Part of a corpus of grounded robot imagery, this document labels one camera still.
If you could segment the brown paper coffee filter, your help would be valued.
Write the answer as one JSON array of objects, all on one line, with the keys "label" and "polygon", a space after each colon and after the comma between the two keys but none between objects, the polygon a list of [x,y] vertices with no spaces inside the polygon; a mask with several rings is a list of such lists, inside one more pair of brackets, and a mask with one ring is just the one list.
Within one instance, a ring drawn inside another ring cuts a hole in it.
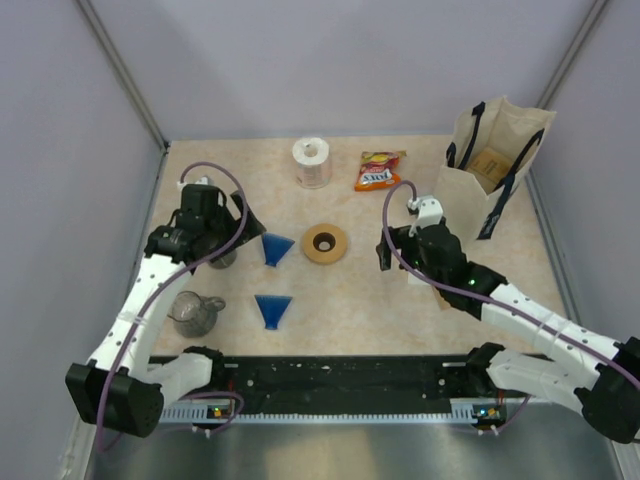
[{"label": "brown paper coffee filter", "polygon": [[432,291],[436,299],[437,305],[441,311],[445,311],[451,308],[451,305],[446,301],[446,299],[442,296],[442,294],[437,288],[433,287]]}]

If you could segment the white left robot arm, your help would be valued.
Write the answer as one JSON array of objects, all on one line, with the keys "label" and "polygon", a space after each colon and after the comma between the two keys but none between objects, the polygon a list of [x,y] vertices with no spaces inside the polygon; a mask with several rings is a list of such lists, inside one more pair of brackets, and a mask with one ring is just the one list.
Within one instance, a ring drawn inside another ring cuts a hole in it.
[{"label": "white left robot arm", "polygon": [[221,355],[189,347],[152,367],[150,358],[178,294],[197,268],[264,233],[242,189],[225,195],[215,186],[187,184],[167,224],[148,236],[134,285],[102,343],[84,363],[72,364],[65,384],[81,420],[140,438],[149,436],[163,409],[195,390],[216,396],[227,374]]}]

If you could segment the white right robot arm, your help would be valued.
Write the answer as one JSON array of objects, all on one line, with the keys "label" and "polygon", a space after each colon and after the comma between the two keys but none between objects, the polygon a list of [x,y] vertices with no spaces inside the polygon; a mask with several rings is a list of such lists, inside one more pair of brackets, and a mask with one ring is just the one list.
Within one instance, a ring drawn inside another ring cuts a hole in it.
[{"label": "white right robot arm", "polygon": [[445,223],[384,226],[381,270],[397,259],[450,307],[525,340],[540,358],[485,344],[472,351],[466,380],[476,394],[516,390],[582,416],[604,437],[639,440],[639,340],[614,340],[534,301],[506,277],[468,260]]}]

